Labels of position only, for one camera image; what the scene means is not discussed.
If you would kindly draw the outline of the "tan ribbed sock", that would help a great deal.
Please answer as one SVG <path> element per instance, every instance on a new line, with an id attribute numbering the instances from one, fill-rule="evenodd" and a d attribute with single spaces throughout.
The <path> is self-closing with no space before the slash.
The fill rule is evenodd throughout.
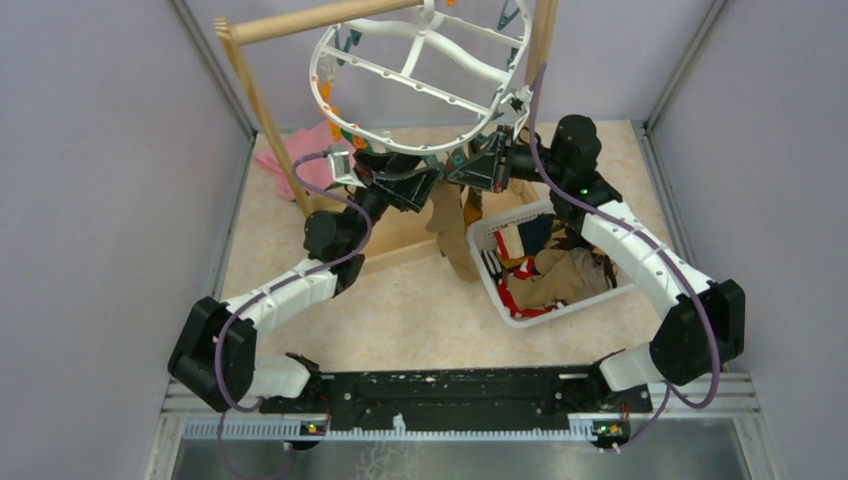
<path id="1" fill-rule="evenodd" d="M 432 213 L 426 231 L 435 235 L 436 245 L 454 273 L 463 281 L 477 282 L 480 275 L 466 240 L 460 187 L 441 182 L 433 189 L 430 201 Z"/>
<path id="2" fill-rule="evenodd" d="M 517 310 L 571 305 L 618 287 L 618 265 L 598 249 L 545 249 L 508 274 Z"/>

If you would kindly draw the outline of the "white oval clip hanger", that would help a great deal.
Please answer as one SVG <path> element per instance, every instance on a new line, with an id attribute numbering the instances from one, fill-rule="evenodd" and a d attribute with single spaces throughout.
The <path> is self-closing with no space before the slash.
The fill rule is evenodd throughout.
<path id="1" fill-rule="evenodd" d="M 524 1 L 425 1 L 334 24 L 309 64 L 333 132 L 357 148 L 450 153 L 505 120 L 532 36 Z"/>

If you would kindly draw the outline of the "olive striped sock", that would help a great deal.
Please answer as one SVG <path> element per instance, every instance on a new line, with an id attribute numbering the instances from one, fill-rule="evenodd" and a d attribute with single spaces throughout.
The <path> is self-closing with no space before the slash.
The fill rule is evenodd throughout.
<path id="1" fill-rule="evenodd" d="M 480 189 L 461 186 L 460 193 L 464 194 L 462 212 L 465 229 L 483 218 L 483 191 Z"/>

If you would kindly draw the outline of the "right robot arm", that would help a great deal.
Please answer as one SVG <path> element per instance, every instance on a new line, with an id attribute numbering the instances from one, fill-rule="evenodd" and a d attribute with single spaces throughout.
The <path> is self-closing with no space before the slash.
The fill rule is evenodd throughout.
<path id="1" fill-rule="evenodd" d="M 664 381 L 683 386 L 718 373 L 744 351 L 746 297 L 733 280 L 711 279 L 663 244 L 598 172 L 602 149 L 594 122 L 563 117 L 549 146 L 535 132 L 522 141 L 500 126 L 449 175 L 458 185 L 495 192 L 513 179 L 546 184 L 567 231 L 597 247 L 648 298 L 662 323 L 649 342 L 597 361 L 589 404 L 612 412 L 627 389 Z"/>

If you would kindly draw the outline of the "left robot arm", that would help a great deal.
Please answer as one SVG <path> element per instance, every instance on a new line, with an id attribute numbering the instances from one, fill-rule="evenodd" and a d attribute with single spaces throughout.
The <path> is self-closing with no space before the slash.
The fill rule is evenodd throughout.
<path id="1" fill-rule="evenodd" d="M 307 216 L 307 255 L 289 271 L 236 297 L 198 300 L 168 360 L 168 373 L 216 412 L 248 412 L 239 402 L 252 385 L 261 338 L 349 289 L 385 212 L 420 212 L 444 174 L 441 162 L 425 157 L 349 153 L 339 146 L 296 160 L 292 175 L 298 185 L 344 209 Z"/>

